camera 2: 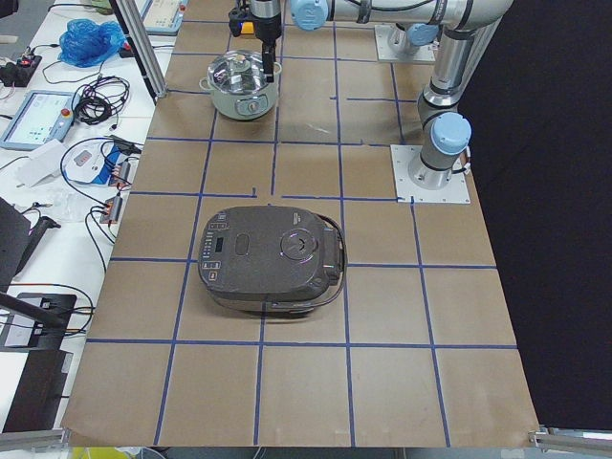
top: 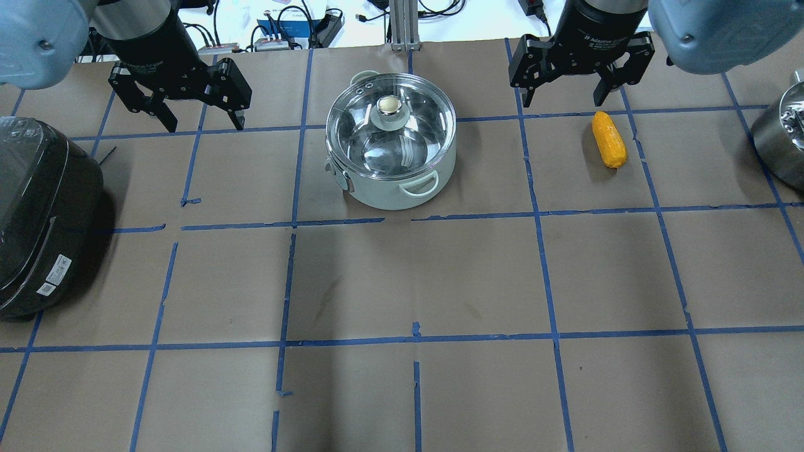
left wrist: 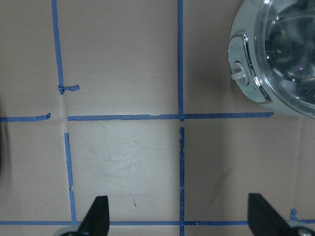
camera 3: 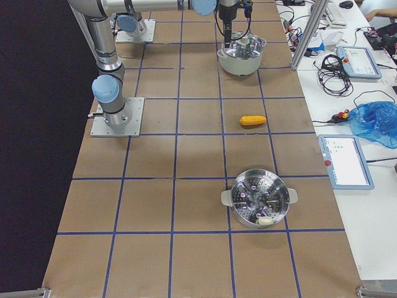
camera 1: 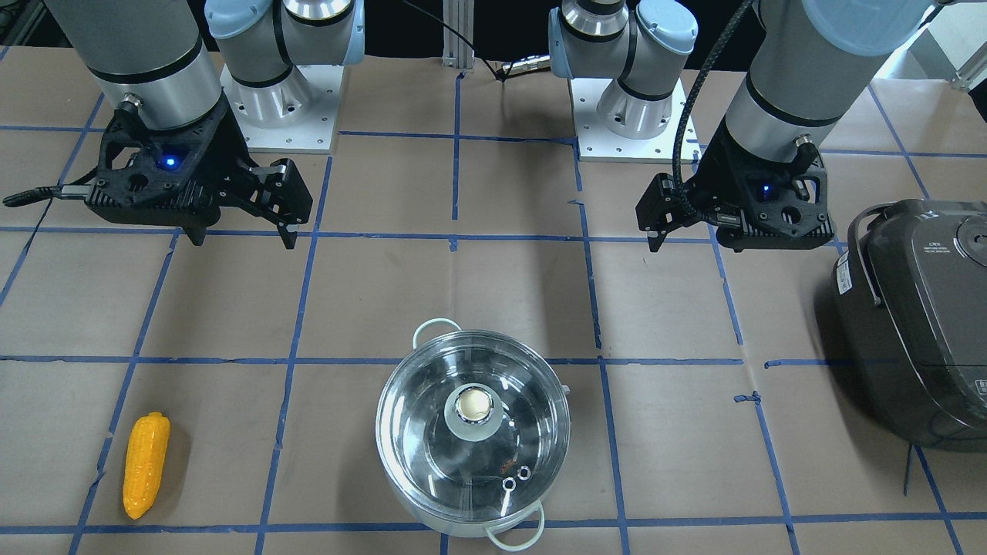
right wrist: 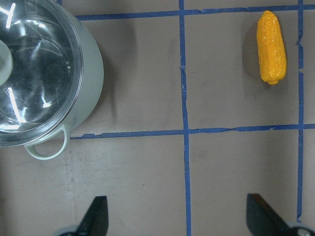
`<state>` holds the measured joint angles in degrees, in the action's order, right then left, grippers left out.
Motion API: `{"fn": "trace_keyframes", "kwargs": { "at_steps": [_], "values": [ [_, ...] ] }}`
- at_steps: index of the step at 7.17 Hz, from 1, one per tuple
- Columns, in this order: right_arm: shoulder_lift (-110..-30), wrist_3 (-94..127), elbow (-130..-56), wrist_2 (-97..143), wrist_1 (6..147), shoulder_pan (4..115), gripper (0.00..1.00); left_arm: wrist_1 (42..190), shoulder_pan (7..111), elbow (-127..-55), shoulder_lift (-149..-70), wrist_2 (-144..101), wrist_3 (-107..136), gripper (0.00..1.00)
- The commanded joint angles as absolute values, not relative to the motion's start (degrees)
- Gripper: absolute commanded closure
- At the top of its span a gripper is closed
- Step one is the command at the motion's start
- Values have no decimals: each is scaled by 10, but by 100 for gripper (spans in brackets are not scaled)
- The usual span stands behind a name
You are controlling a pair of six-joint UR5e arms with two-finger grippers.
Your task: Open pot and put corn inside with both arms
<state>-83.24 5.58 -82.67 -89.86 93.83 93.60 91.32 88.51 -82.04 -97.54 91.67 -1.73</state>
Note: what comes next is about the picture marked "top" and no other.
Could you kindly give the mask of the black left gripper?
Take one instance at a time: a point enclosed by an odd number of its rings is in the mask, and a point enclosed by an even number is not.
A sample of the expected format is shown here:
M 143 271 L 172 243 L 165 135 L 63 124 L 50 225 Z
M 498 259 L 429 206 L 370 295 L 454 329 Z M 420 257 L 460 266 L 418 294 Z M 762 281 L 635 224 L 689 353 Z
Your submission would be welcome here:
M 145 112 L 175 132 L 178 119 L 165 97 L 201 100 L 227 112 L 237 131 L 253 90 L 236 61 L 224 57 L 209 66 L 198 56 L 178 17 L 178 1 L 100 1 L 93 11 L 97 28 L 120 61 L 108 82 L 133 114 Z M 140 86 L 153 91 L 146 95 Z

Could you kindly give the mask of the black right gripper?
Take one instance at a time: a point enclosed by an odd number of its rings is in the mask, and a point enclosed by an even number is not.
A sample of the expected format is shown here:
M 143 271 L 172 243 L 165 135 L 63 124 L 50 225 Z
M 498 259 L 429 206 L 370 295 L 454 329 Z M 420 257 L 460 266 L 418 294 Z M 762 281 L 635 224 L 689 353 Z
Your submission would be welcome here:
M 596 73 L 592 94 L 600 107 L 623 85 L 637 85 L 655 54 L 651 32 L 636 34 L 648 8 L 646 1 L 568 1 L 550 40 L 521 37 L 512 51 L 510 86 L 519 91 L 523 108 L 535 89 L 560 75 Z M 614 61 L 628 53 L 623 66 Z

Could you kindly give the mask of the blue right robot arm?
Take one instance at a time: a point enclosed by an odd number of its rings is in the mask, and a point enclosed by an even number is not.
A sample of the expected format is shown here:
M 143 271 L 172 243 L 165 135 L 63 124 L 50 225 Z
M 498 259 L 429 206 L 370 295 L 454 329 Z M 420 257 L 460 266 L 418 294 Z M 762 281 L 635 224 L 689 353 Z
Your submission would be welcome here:
M 510 86 L 529 107 L 537 88 L 563 75 L 597 74 L 599 107 L 623 85 L 637 85 L 655 54 L 649 18 L 667 63 L 711 75 L 752 64 L 802 30 L 801 1 L 568 1 L 546 41 L 523 35 L 508 66 Z

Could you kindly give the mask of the blue left robot arm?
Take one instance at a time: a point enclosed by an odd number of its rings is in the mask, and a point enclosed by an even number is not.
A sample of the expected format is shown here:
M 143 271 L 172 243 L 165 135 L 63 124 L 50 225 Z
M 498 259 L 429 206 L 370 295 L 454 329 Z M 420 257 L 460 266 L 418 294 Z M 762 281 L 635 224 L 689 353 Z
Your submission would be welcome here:
M 227 112 L 238 131 L 253 90 L 230 58 L 206 64 L 175 1 L 3 1 L 2 83 L 23 90 L 58 85 L 95 29 L 118 57 L 109 85 L 130 112 L 175 132 L 167 100 L 199 100 Z

